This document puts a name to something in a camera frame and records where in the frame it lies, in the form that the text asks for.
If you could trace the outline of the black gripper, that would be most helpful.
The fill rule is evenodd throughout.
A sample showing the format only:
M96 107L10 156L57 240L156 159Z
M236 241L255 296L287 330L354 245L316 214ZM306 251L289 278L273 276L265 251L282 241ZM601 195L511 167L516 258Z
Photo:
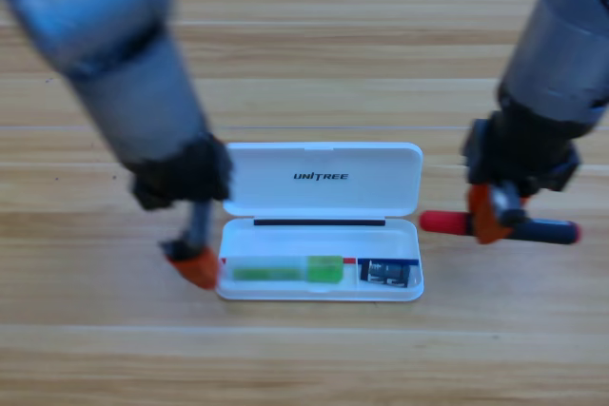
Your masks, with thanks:
M510 96L477 119L462 146L467 206L479 244L507 238L527 220L528 199L542 189L563 190L580 165L575 140L594 120L556 120Z
M146 211L191 203L187 229L180 238L161 243L166 259L191 284L213 290L220 265L208 247L208 228L214 201L229 197L232 162L226 146L212 134L200 134L177 154L147 161L129 169L132 194Z

